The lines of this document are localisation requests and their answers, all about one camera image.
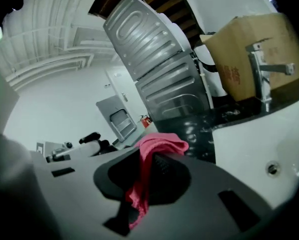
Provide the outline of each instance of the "white sink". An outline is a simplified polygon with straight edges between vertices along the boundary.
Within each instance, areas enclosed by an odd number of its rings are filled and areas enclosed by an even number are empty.
[[[299,101],[270,115],[213,132],[216,165],[260,194],[273,208],[299,185]],[[267,173],[277,162],[280,171]]]

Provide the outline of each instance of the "brown box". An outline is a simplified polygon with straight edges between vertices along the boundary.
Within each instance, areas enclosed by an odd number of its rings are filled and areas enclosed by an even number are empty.
[[[299,39],[281,13],[236,17],[214,35],[201,35],[219,72],[225,91],[235,101],[255,96],[252,67],[245,47],[262,43],[268,64],[295,63],[294,75],[273,72],[270,87],[276,89],[299,79]]]

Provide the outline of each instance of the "sink drain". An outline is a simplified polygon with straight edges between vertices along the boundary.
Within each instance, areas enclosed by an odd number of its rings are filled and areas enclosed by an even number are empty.
[[[265,167],[266,174],[272,178],[277,177],[281,172],[281,166],[276,161],[270,161]]]

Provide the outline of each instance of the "fire extinguisher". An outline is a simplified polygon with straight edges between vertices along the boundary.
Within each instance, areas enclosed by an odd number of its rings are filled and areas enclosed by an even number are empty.
[[[145,128],[147,128],[152,122],[151,118],[148,117],[147,115],[141,115],[140,121]]]

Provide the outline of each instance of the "pink cloth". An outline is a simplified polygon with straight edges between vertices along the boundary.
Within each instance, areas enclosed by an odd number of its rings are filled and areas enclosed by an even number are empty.
[[[141,221],[149,209],[149,184],[153,153],[184,155],[184,152],[189,149],[189,144],[181,140],[175,133],[150,133],[137,142],[135,147],[139,147],[140,151],[140,175],[139,179],[126,192],[125,200],[132,202],[132,206],[139,211],[139,216],[135,222],[129,224],[130,229],[133,229]]]

